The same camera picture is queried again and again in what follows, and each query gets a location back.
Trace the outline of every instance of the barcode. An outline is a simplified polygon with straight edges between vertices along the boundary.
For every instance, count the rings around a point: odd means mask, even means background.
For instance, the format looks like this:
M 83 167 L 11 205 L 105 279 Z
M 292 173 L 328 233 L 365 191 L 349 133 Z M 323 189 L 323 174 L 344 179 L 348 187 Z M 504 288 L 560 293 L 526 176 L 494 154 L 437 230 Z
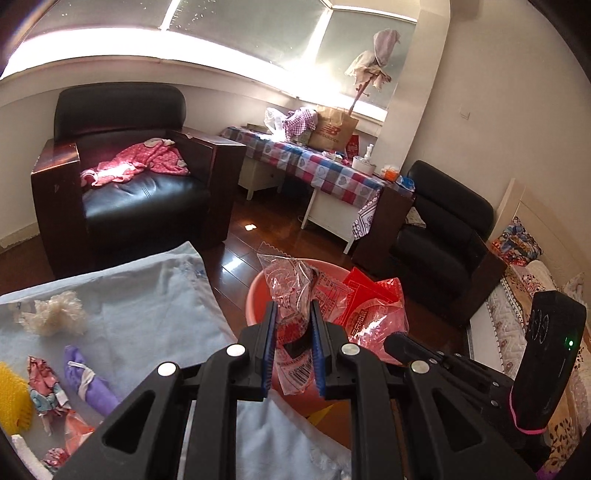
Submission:
M 300 385 L 305 385 L 310 378 L 312 373 L 312 358 L 308 357 L 305 364 L 301 364 L 299 367 L 294 368 L 287 372 L 291 379 L 298 382 Z

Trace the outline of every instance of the yellow sponge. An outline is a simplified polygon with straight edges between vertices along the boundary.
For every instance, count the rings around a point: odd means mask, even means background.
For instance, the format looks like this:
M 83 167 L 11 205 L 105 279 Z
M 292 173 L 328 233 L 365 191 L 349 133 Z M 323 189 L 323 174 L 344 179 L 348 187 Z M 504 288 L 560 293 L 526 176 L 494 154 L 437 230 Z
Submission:
M 33 402 L 27 382 L 0 362 L 0 424 L 8 435 L 27 430 L 33 417 Z

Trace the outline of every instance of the metal screw head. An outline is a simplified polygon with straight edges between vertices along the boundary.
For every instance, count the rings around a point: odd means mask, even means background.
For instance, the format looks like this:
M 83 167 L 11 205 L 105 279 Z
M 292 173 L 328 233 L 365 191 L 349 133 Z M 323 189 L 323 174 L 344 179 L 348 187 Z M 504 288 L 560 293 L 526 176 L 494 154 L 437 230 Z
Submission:
M 415 360 L 410 364 L 410 369 L 416 374 L 426 374 L 429 371 L 429 364 L 423 360 Z
M 340 351 L 345 355 L 355 356 L 361 351 L 361 348 L 359 348 L 359 345 L 355 345 L 354 343 L 346 343 L 340 348 Z
M 246 352 L 246 347 L 240 343 L 234 343 L 226 348 L 226 353 L 230 356 L 241 356 L 244 355 L 244 352 Z
M 170 377 L 177 370 L 177 366 L 172 362 L 165 362 L 158 367 L 158 375 L 161 377 Z

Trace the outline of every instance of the purple cloth bag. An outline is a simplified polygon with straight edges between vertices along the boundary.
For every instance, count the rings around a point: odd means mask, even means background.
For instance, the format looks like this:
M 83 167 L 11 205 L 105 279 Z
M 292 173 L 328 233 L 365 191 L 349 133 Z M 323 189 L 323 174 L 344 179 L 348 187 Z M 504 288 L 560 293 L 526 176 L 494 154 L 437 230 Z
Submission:
M 64 379 L 82 400 L 104 417 L 119 405 L 119 400 L 109 390 L 106 381 L 88 368 L 86 359 L 73 345 L 64 349 Z

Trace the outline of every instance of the pink clothing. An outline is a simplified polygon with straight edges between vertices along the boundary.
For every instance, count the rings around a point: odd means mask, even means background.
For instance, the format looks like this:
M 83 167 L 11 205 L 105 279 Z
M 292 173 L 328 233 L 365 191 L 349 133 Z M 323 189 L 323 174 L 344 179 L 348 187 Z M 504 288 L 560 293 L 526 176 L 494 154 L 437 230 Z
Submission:
M 173 147 L 172 140 L 152 138 L 118 153 L 111 161 L 100 162 L 96 168 L 89 168 L 80 174 L 82 186 L 90 184 L 100 187 L 112 181 L 130 181 L 146 168 L 156 173 L 189 175 L 187 164 Z

